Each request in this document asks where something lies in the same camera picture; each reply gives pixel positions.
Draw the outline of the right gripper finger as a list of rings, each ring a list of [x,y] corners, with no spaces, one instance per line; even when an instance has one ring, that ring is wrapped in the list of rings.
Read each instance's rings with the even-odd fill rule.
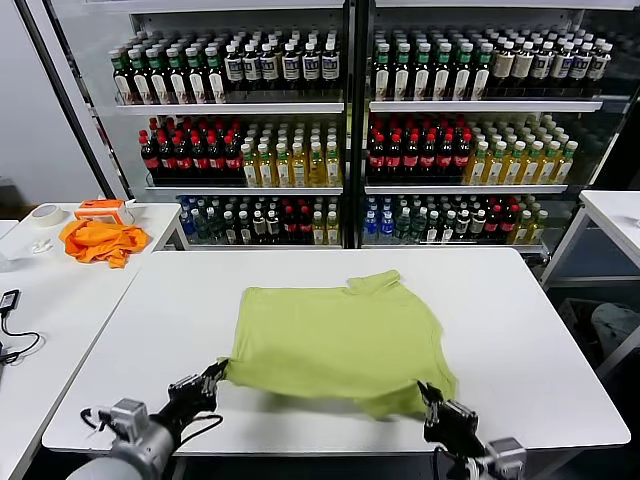
[[[425,424],[433,425],[435,422],[435,388],[429,383],[417,383],[421,398],[426,407]]]
[[[430,383],[427,384],[427,391],[427,403],[432,411],[440,412],[441,410],[447,409],[461,417],[470,418],[473,416],[472,410],[456,400],[446,400],[441,390]]]

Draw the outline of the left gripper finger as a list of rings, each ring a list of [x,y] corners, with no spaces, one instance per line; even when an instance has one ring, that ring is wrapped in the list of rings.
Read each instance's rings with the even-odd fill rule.
[[[222,360],[208,367],[225,367],[226,368],[227,365],[228,365],[228,361]],[[177,382],[170,384],[168,387],[168,392],[169,393],[202,393],[202,373],[193,374],[193,375],[184,377],[178,380]]]
[[[217,385],[226,378],[225,367],[208,367],[202,373],[202,393],[205,396],[215,396]]]

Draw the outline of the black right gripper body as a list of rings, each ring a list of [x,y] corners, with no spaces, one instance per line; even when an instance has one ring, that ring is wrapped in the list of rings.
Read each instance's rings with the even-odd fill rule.
[[[424,440],[458,457],[481,457],[485,447],[476,435],[478,416],[460,405],[432,405],[424,424]]]

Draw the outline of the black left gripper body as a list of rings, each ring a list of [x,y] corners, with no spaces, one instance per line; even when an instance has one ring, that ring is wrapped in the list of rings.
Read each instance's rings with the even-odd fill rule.
[[[154,414],[154,421],[168,430],[174,440],[201,412],[215,411],[215,388],[203,382],[173,383],[168,387],[168,403]]]

